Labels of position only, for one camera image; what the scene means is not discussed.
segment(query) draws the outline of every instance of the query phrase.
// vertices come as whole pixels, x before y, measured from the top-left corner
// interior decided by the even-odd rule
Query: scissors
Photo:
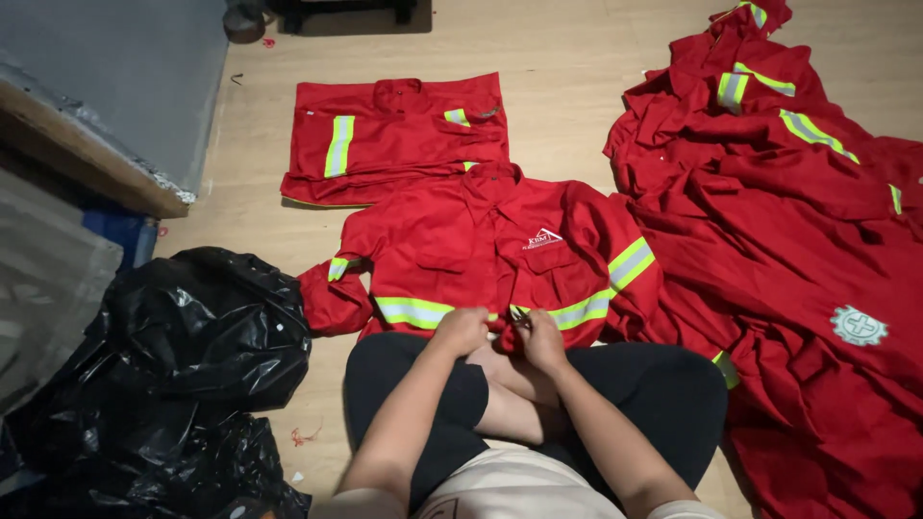
[[[529,330],[532,329],[532,322],[529,320],[529,312],[517,306],[512,306],[511,313],[514,326],[524,326]]]

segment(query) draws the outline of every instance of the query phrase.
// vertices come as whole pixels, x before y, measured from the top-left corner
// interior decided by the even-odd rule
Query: black pants
[[[354,448],[424,346],[425,339],[395,332],[366,337],[355,346],[343,384],[346,422]],[[568,359],[695,489],[712,460],[724,425],[727,389],[721,371],[703,356],[664,344],[608,344],[570,350]],[[442,392],[433,429],[414,471],[411,513],[452,472],[488,448],[473,432],[486,407],[484,371],[459,360]],[[572,428],[563,439],[535,449],[569,465],[617,503]]]

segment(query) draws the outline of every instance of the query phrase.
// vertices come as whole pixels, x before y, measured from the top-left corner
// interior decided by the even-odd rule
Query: beige t-shirt
[[[356,489],[334,496],[311,519],[405,519],[398,500],[383,490]],[[611,501],[567,465],[535,451],[488,449],[436,489],[416,519],[625,519]],[[648,519],[724,519],[698,501],[673,501]]]

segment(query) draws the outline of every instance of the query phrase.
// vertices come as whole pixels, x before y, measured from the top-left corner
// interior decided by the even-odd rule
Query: embroidered logo
[[[833,333],[856,346],[878,345],[882,337],[888,336],[888,325],[873,319],[866,313],[846,305],[837,308],[836,315],[830,319],[835,324]]]
[[[523,247],[522,250],[528,250],[530,248],[541,247],[542,245],[548,245],[550,243],[555,243],[557,241],[561,241],[562,239],[564,238],[552,233],[551,231],[543,227],[542,230],[540,230],[538,234],[535,235],[534,238],[529,238],[529,245]]]

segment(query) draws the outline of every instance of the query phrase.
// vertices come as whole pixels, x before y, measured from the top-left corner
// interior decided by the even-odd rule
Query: hand
[[[439,322],[436,333],[426,347],[432,345],[449,351],[455,358],[490,345],[487,340],[487,308],[459,308],[446,314]]]
[[[549,377],[562,367],[569,366],[570,362],[564,355],[564,337],[557,329],[555,319],[542,309],[532,310],[529,312],[529,325],[531,329],[526,323],[516,326],[529,362]]]

